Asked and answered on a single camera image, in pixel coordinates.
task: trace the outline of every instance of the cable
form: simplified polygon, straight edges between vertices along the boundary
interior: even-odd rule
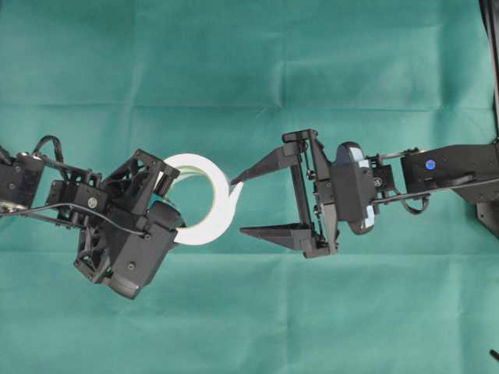
[[[406,193],[404,195],[395,195],[395,196],[385,197],[383,199],[374,199],[372,203],[382,204],[382,203],[391,203],[392,201],[399,201],[399,200],[418,199],[423,197],[429,197],[433,192],[446,191],[448,189],[464,189],[467,187],[477,187],[478,185],[488,185],[490,183],[495,183],[495,182],[499,182],[499,178],[487,179],[481,182],[465,183],[464,185],[457,185],[454,187],[440,187],[438,189],[432,189],[426,192]]]
[[[394,189],[394,191],[398,196],[401,195],[401,193],[398,191],[398,189]],[[418,214],[421,214],[422,212],[424,212],[427,209],[428,205],[430,205],[430,199],[428,196],[424,196],[421,200],[422,200],[422,204],[423,204],[421,209],[413,208],[412,206],[407,204],[407,202],[405,200],[400,200],[400,202],[402,203],[402,206],[404,207],[405,210],[407,210],[409,213],[417,216]]]
[[[72,208],[77,208],[77,209],[82,210],[86,213],[89,213],[89,214],[92,214],[96,217],[101,218],[102,220],[108,222],[109,224],[112,224],[115,228],[118,228],[119,230],[128,232],[128,233],[133,234],[133,235],[144,236],[146,234],[145,232],[142,232],[142,231],[134,231],[134,230],[130,230],[129,228],[124,228],[120,224],[117,224],[113,220],[107,218],[104,214],[93,211],[92,209],[86,208],[85,206],[81,206],[81,205],[73,204],[73,203],[56,203],[56,204],[50,204],[50,205],[45,205],[45,206],[39,206],[36,208],[31,208],[31,209],[16,210],[14,212],[1,212],[0,217],[24,216],[24,215],[29,216],[31,213],[38,213],[38,212],[41,212],[44,210],[59,208],[60,206],[70,206]]]
[[[62,144],[57,136],[46,135],[43,138],[41,138],[38,141],[37,146],[34,147],[32,154],[35,156],[40,156],[40,149],[50,141],[52,141],[52,143],[54,144],[55,160],[57,162],[60,162],[61,164],[64,164],[64,157],[62,156]],[[61,176],[65,181],[69,179],[68,174],[65,172],[65,170],[59,169],[59,173],[61,173]]]

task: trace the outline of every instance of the robotic arm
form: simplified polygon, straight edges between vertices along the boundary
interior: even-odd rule
[[[55,160],[40,149],[52,141]],[[45,168],[58,170],[46,205],[32,208]],[[135,298],[148,285],[166,253],[176,246],[180,213],[153,195],[164,196],[179,171],[138,150],[102,179],[101,174],[64,164],[61,143],[45,136],[32,153],[11,157],[0,147],[0,217],[25,216],[80,230],[75,267],[95,284]],[[54,210],[56,217],[39,212]]]
[[[399,153],[364,156],[353,142],[338,147],[336,160],[329,161],[315,130],[284,134],[284,146],[244,171],[232,183],[244,182],[282,168],[290,168],[299,223],[255,228],[241,232],[303,252],[306,258],[335,254],[338,222],[345,221],[358,235],[369,232],[380,213],[380,205],[401,202],[412,214],[422,213],[432,192],[453,190],[476,205],[479,220],[499,236],[499,149],[497,144],[446,146],[421,152],[417,148]],[[407,193],[395,186],[390,165],[400,158]],[[306,195],[306,177],[313,183],[313,222]],[[420,200],[421,209],[408,200]]]

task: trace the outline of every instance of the green cloth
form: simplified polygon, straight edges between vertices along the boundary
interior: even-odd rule
[[[4,0],[0,62],[0,144],[50,133],[104,175],[141,148],[235,177],[306,128],[331,159],[348,140],[372,155],[495,137],[473,0]],[[210,196],[190,178],[171,198],[189,224]],[[294,198],[287,171],[247,182],[226,235],[172,250],[133,302],[73,268],[76,231],[2,219],[0,372],[497,372],[499,243],[472,206],[383,206],[311,260],[239,233],[297,221]]]

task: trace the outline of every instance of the gripper jaw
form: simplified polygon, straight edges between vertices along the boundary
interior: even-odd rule
[[[232,179],[231,185],[236,185],[239,182],[245,182],[248,179],[257,178],[274,171],[297,165],[300,163],[299,153],[298,143],[288,143],[284,146],[280,146],[254,164],[251,168],[243,171],[237,178]]]
[[[281,224],[241,228],[240,231],[257,239],[267,240],[288,249],[302,251],[306,258],[331,254],[331,250],[324,238],[320,238],[312,228],[306,225]]]

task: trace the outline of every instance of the white tape roll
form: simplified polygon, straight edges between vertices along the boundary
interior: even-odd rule
[[[230,192],[229,181],[224,172],[212,161],[198,154],[176,154],[167,158],[165,163],[180,171],[180,175],[174,180],[172,186],[194,175],[204,175],[213,187],[213,203],[208,215],[199,224],[177,228],[179,233],[175,237],[175,242],[187,245],[212,242],[232,223],[243,183],[238,183]]]

